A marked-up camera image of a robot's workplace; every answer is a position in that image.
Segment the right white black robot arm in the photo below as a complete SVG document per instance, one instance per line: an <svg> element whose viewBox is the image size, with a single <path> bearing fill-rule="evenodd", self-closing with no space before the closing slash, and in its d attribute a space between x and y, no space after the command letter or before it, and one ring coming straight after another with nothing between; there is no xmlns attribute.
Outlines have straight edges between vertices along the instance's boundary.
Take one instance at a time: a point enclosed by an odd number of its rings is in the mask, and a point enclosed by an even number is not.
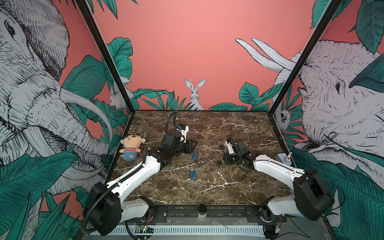
<svg viewBox="0 0 384 240"><path fill-rule="evenodd" d="M260 215L266 223L274 217L290 215L316 221L335 203L326 180L314 169L303 170L285 165L258 151L250 151L243 140L225 140L228 149L223 160L226 165L242 165L282 182L293 193L283 197L271 197L260 207Z"/></svg>

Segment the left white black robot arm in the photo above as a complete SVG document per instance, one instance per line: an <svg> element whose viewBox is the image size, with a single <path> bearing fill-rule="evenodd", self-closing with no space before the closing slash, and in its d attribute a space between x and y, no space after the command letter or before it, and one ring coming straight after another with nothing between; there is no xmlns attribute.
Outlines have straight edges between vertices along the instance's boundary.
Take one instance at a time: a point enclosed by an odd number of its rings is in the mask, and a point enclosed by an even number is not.
<svg viewBox="0 0 384 240"><path fill-rule="evenodd" d="M194 140L187 140L186 134L171 130L153 149L144 154L141 163L127 173L106 184L96 183L89 194L81 230L83 234L97 231L105 236L122 222L139 219L146 223L156 216L155 205L145 197L127 201L127 197L143 182L160 172L182 154L192 154L197 146Z"/></svg>

